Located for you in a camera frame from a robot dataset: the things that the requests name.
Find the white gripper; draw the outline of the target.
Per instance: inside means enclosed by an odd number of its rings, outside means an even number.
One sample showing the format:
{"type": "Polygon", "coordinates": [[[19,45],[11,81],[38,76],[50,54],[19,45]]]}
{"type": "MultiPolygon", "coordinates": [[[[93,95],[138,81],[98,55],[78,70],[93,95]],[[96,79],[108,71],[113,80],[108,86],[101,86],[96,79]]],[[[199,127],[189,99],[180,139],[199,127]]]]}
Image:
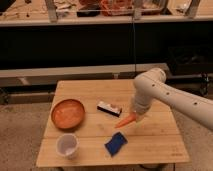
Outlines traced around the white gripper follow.
{"type": "Polygon", "coordinates": [[[134,98],[131,99],[130,112],[135,117],[135,121],[139,122],[145,117],[145,113],[149,110],[149,106],[140,104],[134,98]]]}

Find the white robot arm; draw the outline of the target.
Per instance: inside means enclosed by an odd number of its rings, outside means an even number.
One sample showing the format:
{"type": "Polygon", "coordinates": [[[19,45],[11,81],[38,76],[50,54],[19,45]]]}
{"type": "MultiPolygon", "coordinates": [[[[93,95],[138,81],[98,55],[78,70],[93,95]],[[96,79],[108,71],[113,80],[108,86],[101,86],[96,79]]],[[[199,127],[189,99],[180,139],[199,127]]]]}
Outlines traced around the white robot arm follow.
{"type": "Polygon", "coordinates": [[[134,78],[131,110],[136,118],[141,120],[152,100],[157,99],[213,131],[213,100],[173,88],[165,81],[166,74],[160,68],[150,69],[134,78]]]}

